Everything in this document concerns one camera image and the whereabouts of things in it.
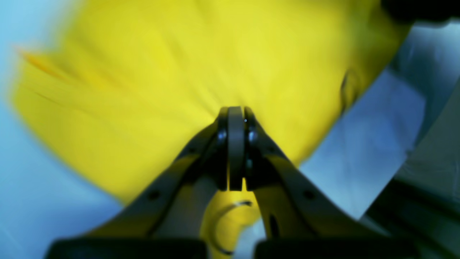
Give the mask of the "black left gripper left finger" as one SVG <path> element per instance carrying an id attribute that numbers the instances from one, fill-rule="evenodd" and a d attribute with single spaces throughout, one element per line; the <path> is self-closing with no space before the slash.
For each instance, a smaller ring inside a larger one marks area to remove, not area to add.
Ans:
<path id="1" fill-rule="evenodd" d="M 226 187 L 229 108 L 197 133 L 171 165 L 114 218 L 54 242 L 46 259 L 208 259 L 202 218 Z"/>

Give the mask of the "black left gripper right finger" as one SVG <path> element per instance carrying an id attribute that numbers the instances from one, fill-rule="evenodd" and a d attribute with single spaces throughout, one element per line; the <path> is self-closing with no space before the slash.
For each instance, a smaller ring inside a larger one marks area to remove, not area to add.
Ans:
<path id="1" fill-rule="evenodd" d="M 229 108 L 229 187 L 254 193 L 266 240 L 255 259 L 416 259 L 412 241 L 351 219 L 292 164 L 248 107 Z"/>

